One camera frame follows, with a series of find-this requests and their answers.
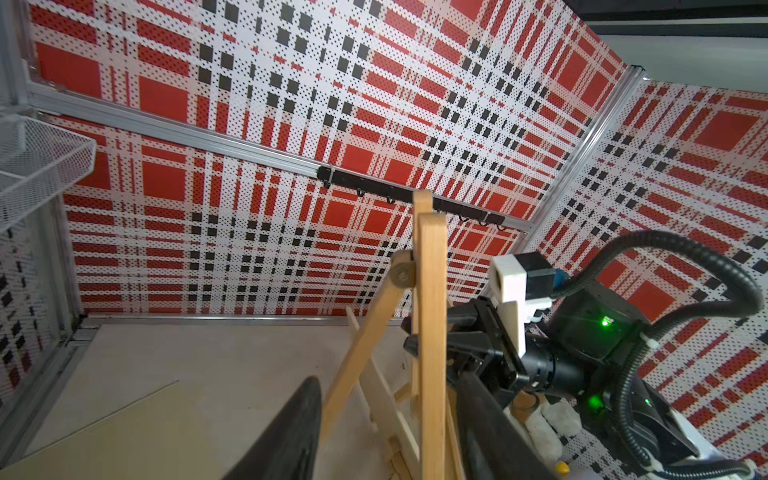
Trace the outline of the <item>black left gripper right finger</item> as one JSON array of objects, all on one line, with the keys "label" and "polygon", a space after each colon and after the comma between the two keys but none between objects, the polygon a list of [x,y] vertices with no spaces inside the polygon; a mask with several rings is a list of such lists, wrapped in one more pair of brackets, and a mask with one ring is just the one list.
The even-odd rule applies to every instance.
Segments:
[{"label": "black left gripper right finger", "polygon": [[455,391],[459,445],[468,479],[555,477],[474,374],[461,374]]}]

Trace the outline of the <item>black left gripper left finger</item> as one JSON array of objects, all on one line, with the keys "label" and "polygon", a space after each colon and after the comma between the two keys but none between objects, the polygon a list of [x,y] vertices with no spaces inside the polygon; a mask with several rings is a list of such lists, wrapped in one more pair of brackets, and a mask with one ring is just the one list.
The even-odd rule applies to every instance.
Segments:
[{"label": "black left gripper left finger", "polygon": [[224,479],[312,479],[321,415],[319,379],[309,376]]}]

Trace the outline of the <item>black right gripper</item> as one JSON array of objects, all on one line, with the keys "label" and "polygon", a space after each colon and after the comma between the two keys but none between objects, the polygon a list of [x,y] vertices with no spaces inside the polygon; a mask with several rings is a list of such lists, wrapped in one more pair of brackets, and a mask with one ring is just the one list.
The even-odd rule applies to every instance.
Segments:
[{"label": "black right gripper", "polygon": [[451,386],[469,372],[502,408],[522,391],[569,398],[587,387],[586,363],[555,340],[527,334],[525,352],[518,353],[486,297],[448,308],[446,321],[446,378]]}]

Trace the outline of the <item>wooden easel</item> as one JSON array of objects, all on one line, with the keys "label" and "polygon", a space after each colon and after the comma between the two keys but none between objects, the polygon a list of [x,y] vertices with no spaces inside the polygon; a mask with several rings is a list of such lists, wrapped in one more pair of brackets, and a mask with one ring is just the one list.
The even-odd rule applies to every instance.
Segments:
[{"label": "wooden easel", "polygon": [[[455,426],[446,382],[447,220],[435,211],[431,191],[414,192],[412,226],[411,249],[392,256],[325,396],[320,436],[326,438],[332,432],[353,388],[362,387],[367,379],[375,380],[379,388],[366,400],[385,445],[398,447],[392,464],[403,464],[412,479],[446,479],[458,472],[451,464],[457,456],[449,440]],[[373,367],[374,349],[406,292],[412,294],[411,333],[417,339],[407,386],[420,414],[417,432],[411,430],[388,383]]]}]

